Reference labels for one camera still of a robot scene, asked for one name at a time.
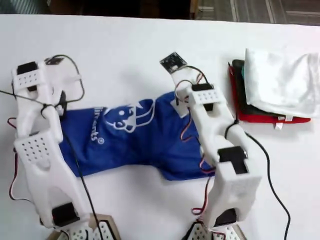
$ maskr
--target white table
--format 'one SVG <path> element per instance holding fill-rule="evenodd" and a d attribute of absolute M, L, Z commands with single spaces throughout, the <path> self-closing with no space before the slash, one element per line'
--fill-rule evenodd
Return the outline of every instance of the white table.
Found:
<path fill-rule="evenodd" d="M 55 54 L 78 64 L 85 98 L 73 108 L 115 106 L 172 91 L 170 75 L 159 60 L 177 51 L 218 84 L 231 103 L 227 62 L 243 59 L 245 48 L 274 51 L 320 51 L 320 28 L 188 20 L 90 16 L 0 15 L 0 89 L 10 90 L 11 69 Z M 13 97 L 0 94 L 0 236 L 44 239 L 34 207 L 13 202 L 14 131 L 8 117 L 17 114 Z M 320 121 L 285 125 L 242 123 L 268 150 L 274 187 L 292 217 L 289 240 L 317 239 L 320 214 Z M 287 216 L 271 193 L 266 158 L 257 163 L 263 180 L 256 202 L 241 227 L 249 240 L 282 239 Z M 205 179 L 168 182 L 157 169 L 125 166 L 85 178 L 95 209 L 112 215 L 123 240 L 178 240 L 202 205 Z M 23 174 L 15 188 L 26 195 Z"/>

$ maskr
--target printed logo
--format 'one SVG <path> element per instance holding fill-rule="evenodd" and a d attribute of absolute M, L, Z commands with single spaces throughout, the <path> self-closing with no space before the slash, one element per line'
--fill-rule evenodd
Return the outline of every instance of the printed logo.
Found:
<path fill-rule="evenodd" d="M 105 140 L 102 137 L 98 137 L 99 132 L 97 131 L 97 121 L 103 109 L 103 107 L 96 107 L 93 113 L 94 117 L 91 129 L 91 141 L 97 141 L 98 144 L 103 144 L 105 142 Z"/>
<path fill-rule="evenodd" d="M 127 106 L 107 108 L 103 115 L 107 125 L 132 133 L 137 127 L 148 125 L 155 115 L 155 100 L 145 99 Z"/>

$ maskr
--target white towel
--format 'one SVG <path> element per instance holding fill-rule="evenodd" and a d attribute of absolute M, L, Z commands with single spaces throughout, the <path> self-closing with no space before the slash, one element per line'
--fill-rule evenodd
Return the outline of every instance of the white towel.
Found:
<path fill-rule="evenodd" d="M 318 53 L 280 54 L 247 49 L 246 101 L 261 110 L 312 118 L 320 113 Z"/>

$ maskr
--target blue fabric bag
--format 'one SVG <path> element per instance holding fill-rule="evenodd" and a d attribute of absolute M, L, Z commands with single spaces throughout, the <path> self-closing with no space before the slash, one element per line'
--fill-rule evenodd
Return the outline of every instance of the blue fabric bag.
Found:
<path fill-rule="evenodd" d="M 167 180 L 188 180 L 208 176 L 199 168 L 200 145 L 194 123 L 184 138 L 180 135 L 189 117 L 180 118 L 170 102 L 174 93 L 156 100 L 116 108 L 96 107 L 69 110 L 61 121 L 76 151 L 84 176 L 124 165 L 151 165 Z M 75 158 L 68 142 L 60 144 L 65 162 L 78 177 Z M 203 168 L 210 168 L 206 163 Z"/>

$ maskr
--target cartoon animal logo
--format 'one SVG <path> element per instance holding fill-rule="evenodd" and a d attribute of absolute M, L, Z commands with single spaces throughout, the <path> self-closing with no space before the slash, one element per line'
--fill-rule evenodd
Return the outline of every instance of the cartoon animal logo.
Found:
<path fill-rule="evenodd" d="M 155 100 L 145 99 L 127 106 L 107 108 L 104 111 L 106 124 L 116 130 L 132 133 L 137 127 L 149 124 L 155 115 Z"/>

